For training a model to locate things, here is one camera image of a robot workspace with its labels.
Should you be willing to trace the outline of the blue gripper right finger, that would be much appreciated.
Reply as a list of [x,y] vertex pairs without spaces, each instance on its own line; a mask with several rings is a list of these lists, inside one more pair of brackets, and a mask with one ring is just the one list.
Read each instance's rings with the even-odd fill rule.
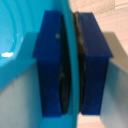
[[128,128],[128,55],[92,13],[74,14],[80,71],[80,109],[105,128]]

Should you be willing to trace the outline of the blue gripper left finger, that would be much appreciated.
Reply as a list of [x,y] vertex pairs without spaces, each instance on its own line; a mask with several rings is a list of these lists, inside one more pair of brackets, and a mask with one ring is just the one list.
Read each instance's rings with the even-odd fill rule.
[[62,73],[61,30],[61,13],[45,12],[18,56],[0,62],[0,128],[72,128],[72,116],[63,113],[70,80]]

